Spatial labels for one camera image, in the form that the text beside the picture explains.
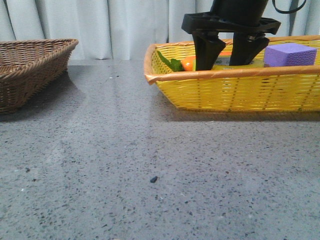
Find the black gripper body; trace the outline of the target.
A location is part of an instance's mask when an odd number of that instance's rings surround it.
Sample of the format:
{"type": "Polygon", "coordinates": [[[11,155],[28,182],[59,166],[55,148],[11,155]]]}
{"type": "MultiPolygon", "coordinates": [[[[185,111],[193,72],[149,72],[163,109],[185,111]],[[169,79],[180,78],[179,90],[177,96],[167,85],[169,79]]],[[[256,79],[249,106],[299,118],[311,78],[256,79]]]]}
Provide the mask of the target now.
{"type": "Polygon", "coordinates": [[[214,0],[210,11],[185,14],[181,28],[188,34],[205,31],[275,35],[281,23],[262,17],[267,3],[266,0],[214,0]]]}

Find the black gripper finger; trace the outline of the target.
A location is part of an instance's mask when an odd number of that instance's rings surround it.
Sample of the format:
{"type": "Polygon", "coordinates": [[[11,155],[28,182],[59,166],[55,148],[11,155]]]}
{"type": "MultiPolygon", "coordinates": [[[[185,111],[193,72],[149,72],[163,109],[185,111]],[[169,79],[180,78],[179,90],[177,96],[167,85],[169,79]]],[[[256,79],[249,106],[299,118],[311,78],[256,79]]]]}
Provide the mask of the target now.
{"type": "Polygon", "coordinates": [[[244,33],[236,32],[233,34],[233,47],[230,57],[230,66],[249,65],[253,59],[263,49],[270,40],[263,32],[244,33]]]}
{"type": "Polygon", "coordinates": [[[210,71],[226,43],[219,39],[215,31],[194,31],[192,33],[195,55],[196,71],[210,71]]]}

